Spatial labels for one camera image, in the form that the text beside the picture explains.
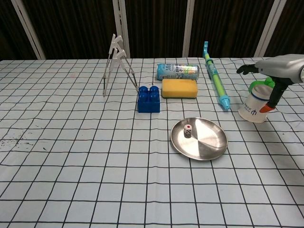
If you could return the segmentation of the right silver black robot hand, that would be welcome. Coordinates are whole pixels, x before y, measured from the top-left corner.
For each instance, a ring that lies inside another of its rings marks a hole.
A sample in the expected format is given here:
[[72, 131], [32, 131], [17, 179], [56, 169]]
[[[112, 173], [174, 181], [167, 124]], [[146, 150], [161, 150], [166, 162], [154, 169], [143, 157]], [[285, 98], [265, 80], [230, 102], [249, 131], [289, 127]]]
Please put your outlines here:
[[260, 113], [268, 113], [276, 108], [282, 94], [293, 84], [304, 81], [304, 56], [302, 54], [286, 54], [260, 60], [254, 64], [242, 65], [237, 69], [238, 74], [261, 73], [275, 83], [267, 104]]

